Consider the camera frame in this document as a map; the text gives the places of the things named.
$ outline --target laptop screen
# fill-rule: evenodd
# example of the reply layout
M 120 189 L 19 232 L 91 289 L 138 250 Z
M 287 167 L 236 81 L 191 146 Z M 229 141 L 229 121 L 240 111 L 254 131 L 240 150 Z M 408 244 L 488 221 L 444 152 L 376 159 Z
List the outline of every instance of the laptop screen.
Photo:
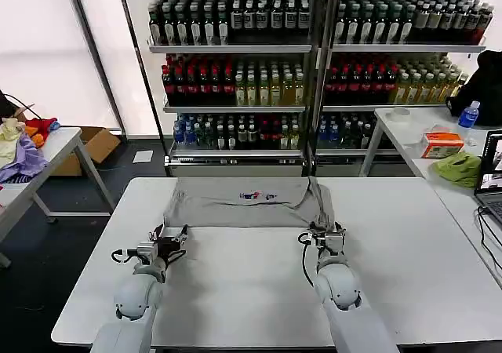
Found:
M 486 136 L 476 191 L 502 191 L 502 131 L 490 131 Z

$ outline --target red cloth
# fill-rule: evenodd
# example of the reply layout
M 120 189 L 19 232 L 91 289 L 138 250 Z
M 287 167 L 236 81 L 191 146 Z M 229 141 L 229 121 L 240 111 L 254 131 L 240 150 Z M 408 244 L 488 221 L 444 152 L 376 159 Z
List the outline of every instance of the red cloth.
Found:
M 51 118 L 51 119 L 31 119 L 27 120 L 24 122 L 28 127 L 33 127 L 37 128 L 38 131 L 37 133 L 40 133 L 42 137 L 47 139 L 47 136 L 49 135 L 49 127 L 51 124 L 53 124 L 57 119 L 56 118 Z

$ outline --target metal shelf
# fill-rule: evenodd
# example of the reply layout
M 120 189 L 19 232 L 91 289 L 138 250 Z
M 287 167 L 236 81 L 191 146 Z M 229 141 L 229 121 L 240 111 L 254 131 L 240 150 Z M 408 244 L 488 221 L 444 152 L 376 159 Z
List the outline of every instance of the metal shelf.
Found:
M 366 149 L 317 149 L 315 154 L 318 157 L 364 157 Z M 395 149 L 378 149 L 376 155 L 398 155 Z
M 346 106 L 324 106 L 323 112 L 357 112 L 357 111 L 375 111 L 377 108 L 393 108 L 393 107 L 439 107 L 442 104 L 360 104 Z
M 484 45 L 333 45 L 334 53 L 480 53 Z
M 151 45 L 152 53 L 309 53 L 311 45 Z
M 223 150 L 185 150 L 185 149 L 172 149 L 170 158 L 184 159 L 190 161 L 192 159 L 204 159 L 204 158 L 247 158 L 247 159 L 260 159 L 260 158 L 281 158 L 281 159 L 303 159 L 303 154 L 300 150 L 250 150 L 250 151 L 229 151 Z
M 238 113 L 252 114 L 252 113 L 276 113 L 276 112 L 304 112 L 304 106 L 164 106 L 164 112 L 176 112 L 179 114 L 224 114 L 224 113 Z

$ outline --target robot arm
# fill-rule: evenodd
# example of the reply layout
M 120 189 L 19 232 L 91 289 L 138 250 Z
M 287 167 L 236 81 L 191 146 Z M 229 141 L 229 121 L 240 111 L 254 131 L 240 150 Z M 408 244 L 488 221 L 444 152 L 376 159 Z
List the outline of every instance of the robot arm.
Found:
M 139 244 L 136 249 L 112 253 L 112 258 L 119 263 L 127 262 L 131 257 L 137 257 L 140 262 L 115 294 L 118 320 L 100 328 L 91 353 L 150 351 L 151 330 L 162 299 L 166 268 L 185 253 L 181 247 L 187 239 L 187 225 L 175 237 L 160 238 L 160 231 L 152 233 L 150 241 Z M 127 259 L 118 260 L 116 255 L 120 253 Z
M 314 288 L 328 316 L 338 353 L 398 353 L 379 315 L 371 308 L 355 273 L 347 265 L 345 231 L 310 233 L 319 249 Z

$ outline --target white wall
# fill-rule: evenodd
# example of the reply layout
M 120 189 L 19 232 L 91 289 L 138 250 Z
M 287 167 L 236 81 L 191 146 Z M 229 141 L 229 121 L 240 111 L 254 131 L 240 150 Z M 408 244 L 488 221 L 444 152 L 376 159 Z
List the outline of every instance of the white wall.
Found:
M 0 0 L 0 88 L 61 124 L 117 128 L 70 0 Z

